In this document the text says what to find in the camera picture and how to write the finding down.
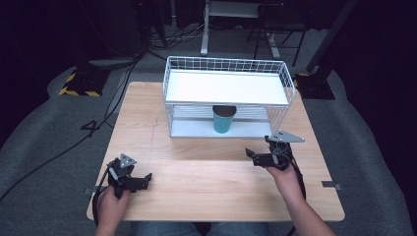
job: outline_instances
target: forearm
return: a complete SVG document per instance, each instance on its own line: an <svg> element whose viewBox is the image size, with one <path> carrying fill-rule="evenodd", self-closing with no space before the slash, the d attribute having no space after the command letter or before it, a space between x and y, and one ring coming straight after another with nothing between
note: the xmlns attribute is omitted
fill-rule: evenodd
<svg viewBox="0 0 417 236"><path fill-rule="evenodd" d="M285 202L292 222L300 235L335 235L304 199Z"/></svg>

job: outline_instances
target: wire rack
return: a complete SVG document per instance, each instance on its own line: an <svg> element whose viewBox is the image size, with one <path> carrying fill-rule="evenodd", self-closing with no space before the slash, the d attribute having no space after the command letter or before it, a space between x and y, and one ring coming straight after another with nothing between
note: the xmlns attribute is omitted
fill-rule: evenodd
<svg viewBox="0 0 417 236"><path fill-rule="evenodd" d="M295 88L282 61L171 56L163 94L171 137L263 138L279 129ZM210 125L215 104L238 107L233 127L224 135Z"/></svg>

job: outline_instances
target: teal cup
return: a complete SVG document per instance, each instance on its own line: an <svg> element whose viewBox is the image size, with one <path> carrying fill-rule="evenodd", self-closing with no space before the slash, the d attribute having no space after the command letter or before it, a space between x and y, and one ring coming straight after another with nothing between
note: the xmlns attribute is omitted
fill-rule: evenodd
<svg viewBox="0 0 417 236"><path fill-rule="evenodd" d="M214 105L212 107L213 126L216 132L224 134L229 131L236 110L236 106Z"/></svg>

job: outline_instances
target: black cable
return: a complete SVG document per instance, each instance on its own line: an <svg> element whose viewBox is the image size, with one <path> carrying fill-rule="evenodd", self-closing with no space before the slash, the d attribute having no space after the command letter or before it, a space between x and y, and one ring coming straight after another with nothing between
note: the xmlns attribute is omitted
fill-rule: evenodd
<svg viewBox="0 0 417 236"><path fill-rule="evenodd" d="M128 78L130 77L133 68L138 64L139 59L136 60L135 64L130 68L129 70L129 74L128 74ZM117 104L113 107L113 109L111 110L111 112L104 117L104 120L101 121L100 124L98 124L98 126L96 126L95 128L93 128L89 134L87 134L86 136L84 136L82 139L80 139L78 142L76 142L74 145L68 147L67 149L65 149L64 151L60 152L59 154L53 156L52 158L46 160L45 162L43 162L42 164L38 165L35 169L33 169L32 171L30 171L29 173L27 173L26 175L24 175L22 178L20 178L18 181L16 181L11 187L9 187L9 189L0 197L0 204L1 202L6 198L6 196L9 195L9 193L16 188L16 186L18 186L22 181L24 181L26 178L28 178L29 176L31 176L31 174L33 174L34 172L36 172L38 169L42 168L43 166L45 166L46 164L50 163L51 161L61 157L62 155L64 155L65 153L67 153L68 151L72 150L73 148L77 147L78 145L80 145L82 142L84 142L87 138L91 137L91 135L99 130L99 128L108 120L108 118L114 113L114 111L116 110L116 107L118 106L118 104L121 101L122 96L119 98L119 100L117 101Z"/></svg>
<svg viewBox="0 0 417 236"><path fill-rule="evenodd" d="M167 61L167 60L168 60L168 59L166 59L166 58L164 58L164 57L162 57L162 56L160 56L160 55L158 55L158 54L156 54L156 53L154 53L154 52L150 51L149 49L148 49L148 53L150 53L150 55L152 55L152 56L154 56L154 57L156 57L156 58L159 58L159 59L161 59L161 60L163 60L163 61Z"/></svg>
<svg viewBox="0 0 417 236"><path fill-rule="evenodd" d="M113 94L113 97L111 98L111 100L113 100L114 99L114 97L116 96L116 94L117 94L117 92L119 91L119 89L123 86L123 85L126 85L127 83L128 83L128 81L129 81L129 77L130 77L130 74L131 74L131 72L132 72L132 70L133 70L133 68L135 67L135 65L132 65L131 67L129 67L128 68L128 70L126 71L126 73L125 73L125 80L120 84L120 86L119 87L117 87L117 90L114 92L114 94ZM116 107L117 107L117 105L120 103L120 101L121 101L121 99L122 99L122 97L123 97L123 94L125 93L125 88L126 88L126 86L124 86L124 90L121 92L121 94L120 94L120 96L119 96L119 99L118 99L118 101L117 101L117 104L116 104ZM110 108L110 105L111 105L111 102L110 103L108 103L108 106L107 106L107 108L106 108L106 110L105 110L105 114L104 114L104 120L105 120L105 123L110 127L110 128L112 128L112 129L114 129L114 126L112 126L112 125L110 125L108 122L107 122L107 119L105 119L105 117L107 116L107 114L108 114L108 109Z"/></svg>
<svg viewBox="0 0 417 236"><path fill-rule="evenodd" d="M113 109L111 110L111 112L108 115L107 115L107 111L108 111L108 108L110 107L110 104L111 103L109 103L109 105L107 106L106 115L104 116L104 122L107 125L109 125L110 127L112 127L112 128L114 128L114 127L111 126L110 124L108 124L107 123L107 120L114 113L114 111L116 110L116 108L119 105L120 101L122 100L123 94L125 93L126 87L128 85L128 82L129 82L129 78L130 78L130 76L132 74L132 71L135 68L135 66L136 66L137 63L138 63L138 61L136 61L135 64L128 69L127 73L125 74L125 81L117 88L116 92L114 93L113 97L116 95L116 93L119 90L119 88L121 88L122 85L124 84L122 93L120 94L119 99L116 102L116 105L113 107ZM98 226L98 198L100 197L100 195L102 194L102 192L106 189L106 188L104 188L103 190L101 190L101 186L102 186L102 184L104 182L105 176L108 174L108 169L109 169L109 167L107 166L107 168L106 168L103 176L101 177L100 183L98 184L97 189L95 190L95 194L92 197L92 202L91 202L91 205L92 205L92 217L94 219L95 226Z"/></svg>
<svg viewBox="0 0 417 236"><path fill-rule="evenodd" d="M122 68L125 68L125 67L129 67L132 64L134 64L136 60L137 60L137 58L132 58L132 60L130 60L130 61L121 62L121 63L117 63L117 64L111 64L111 65L93 65L93 64L91 64L91 65L95 69L98 69L98 70L112 71L112 70L118 70L118 69L122 69Z"/></svg>
<svg viewBox="0 0 417 236"><path fill-rule="evenodd" d="M307 192L306 192L306 186L304 185L303 174L301 173L300 168L297 165L297 161L295 160L294 157L293 157L294 161L291 161L291 159L286 154L284 154L283 156L289 161L289 163L294 168L294 171L297 174L298 184L300 185L301 193L304 197L304 200L307 200ZM288 232L287 236L293 235L295 231L297 231L297 229L295 228L295 225L293 225L291 230Z"/></svg>
<svg viewBox="0 0 417 236"><path fill-rule="evenodd" d="M204 25L200 25L195 29L188 30L187 32L185 32L182 29L182 32L178 35L175 35L175 33L178 31L178 30L176 30L174 33L171 34L171 36L167 37L167 38L171 38L171 39L168 39L166 47L165 46L159 46L159 45L158 46L153 45L152 44L153 40L150 40L150 46L149 47L153 50L172 49L172 48L174 48L175 46L177 46L178 44L180 44L182 42L189 42L189 41L194 40L196 37L202 36L201 32L204 30L203 26Z"/></svg>

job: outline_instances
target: hand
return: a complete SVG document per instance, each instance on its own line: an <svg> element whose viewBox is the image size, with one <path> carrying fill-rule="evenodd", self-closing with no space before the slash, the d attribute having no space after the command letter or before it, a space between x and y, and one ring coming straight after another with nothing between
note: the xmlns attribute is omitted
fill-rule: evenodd
<svg viewBox="0 0 417 236"><path fill-rule="evenodd" d="M281 193L286 202L289 200L304 200L297 174L291 164L284 171L275 167L266 167L266 169L272 175L276 188L278 188L279 193Z"/></svg>
<svg viewBox="0 0 417 236"><path fill-rule="evenodd" d="M125 190L122 198L119 200L114 195L114 187L108 186L98 198L98 226L95 230L96 236L114 235L120 220L125 214L129 199L130 191Z"/></svg>

